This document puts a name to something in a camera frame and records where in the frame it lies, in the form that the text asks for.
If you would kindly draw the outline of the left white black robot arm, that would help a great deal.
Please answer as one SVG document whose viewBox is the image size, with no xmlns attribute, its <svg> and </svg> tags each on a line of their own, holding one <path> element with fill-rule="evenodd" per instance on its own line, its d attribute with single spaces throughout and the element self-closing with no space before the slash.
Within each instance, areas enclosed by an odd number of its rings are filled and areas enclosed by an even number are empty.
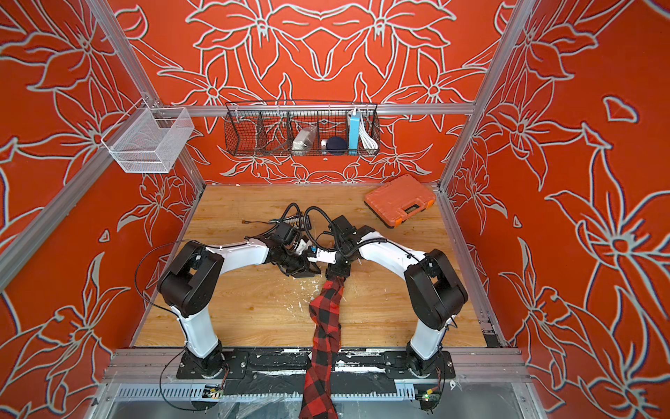
<svg viewBox="0 0 670 419">
<path fill-rule="evenodd" d="M 274 265 L 282 274 L 312 278 L 321 274 L 308 258 L 312 248 L 307 233 L 312 221 L 291 203 L 268 230 L 239 244 L 207 245 L 183 240 L 183 248 L 166 268 L 156 289 L 176 316 L 185 338 L 180 372 L 186 377 L 215 377 L 226 368 L 223 345 L 211 316 L 211 302 L 219 278 L 228 272 L 257 265 Z"/>
</svg>

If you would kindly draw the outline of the red plaid sleeved forearm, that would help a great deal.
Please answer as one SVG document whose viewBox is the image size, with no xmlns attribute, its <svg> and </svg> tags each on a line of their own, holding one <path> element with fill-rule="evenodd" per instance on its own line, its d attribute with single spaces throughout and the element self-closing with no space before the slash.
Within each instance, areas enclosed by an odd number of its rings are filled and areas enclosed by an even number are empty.
<svg viewBox="0 0 670 419">
<path fill-rule="evenodd" d="M 305 372 L 302 406 L 299 418 L 338 418 L 332 400 L 333 364 L 341 349 L 340 303 L 345 278 L 331 276 L 309 307 L 315 324 L 312 358 Z"/>
</svg>

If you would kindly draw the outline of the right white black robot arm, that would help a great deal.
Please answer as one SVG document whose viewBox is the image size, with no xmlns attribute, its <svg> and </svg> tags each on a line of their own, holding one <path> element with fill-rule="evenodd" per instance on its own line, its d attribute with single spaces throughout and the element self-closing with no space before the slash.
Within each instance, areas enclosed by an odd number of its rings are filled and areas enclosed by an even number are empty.
<svg viewBox="0 0 670 419">
<path fill-rule="evenodd" d="M 417 317 L 413 336 L 407 345 L 405 368 L 418 377 L 437 370 L 442 340 L 454 317 L 469 300 L 465 286 L 444 252 L 415 251 L 384 237 L 374 228 L 354 227 L 345 216 L 330 218 L 317 206 L 306 209 L 305 216 L 317 212 L 327 223 L 325 233 L 333 237 L 333 245 L 323 246 L 305 230 L 317 249 L 319 262 L 328 263 L 326 278 L 342 286 L 351 275 L 352 264 L 364 259 L 373 262 L 403 279 Z"/>
</svg>

